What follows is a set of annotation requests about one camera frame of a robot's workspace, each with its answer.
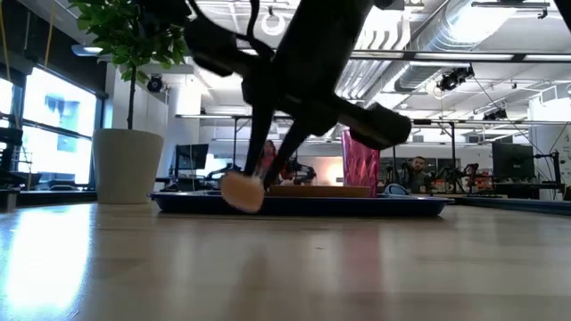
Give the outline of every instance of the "potted plant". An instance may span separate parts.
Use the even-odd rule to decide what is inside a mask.
[[[78,27],[96,36],[98,54],[112,56],[121,79],[130,81],[127,129],[98,129],[93,135],[97,197],[101,203],[148,202],[161,158],[163,138],[134,130],[137,81],[148,76],[140,67],[157,61],[164,69],[184,61],[183,30],[164,26],[143,14],[134,0],[70,0],[81,15]]]

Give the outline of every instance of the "white plant pot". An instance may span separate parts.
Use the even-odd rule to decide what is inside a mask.
[[[102,204],[143,204],[153,191],[163,138],[127,129],[93,135],[97,200]]]

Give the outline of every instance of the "computer monitor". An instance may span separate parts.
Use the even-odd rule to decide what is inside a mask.
[[[177,145],[175,169],[204,169],[208,144]]]
[[[493,176],[505,178],[535,177],[534,148],[522,144],[492,144]]]

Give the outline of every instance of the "wooden tabletop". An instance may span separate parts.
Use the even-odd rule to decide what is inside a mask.
[[[0,214],[0,320],[567,320],[571,220]]]

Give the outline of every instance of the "plant stem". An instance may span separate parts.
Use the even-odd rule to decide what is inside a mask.
[[[131,91],[129,92],[128,98],[128,116],[127,116],[127,128],[133,129],[133,104],[135,103],[135,84],[137,83],[137,66],[135,64],[131,65],[133,73],[131,74]]]

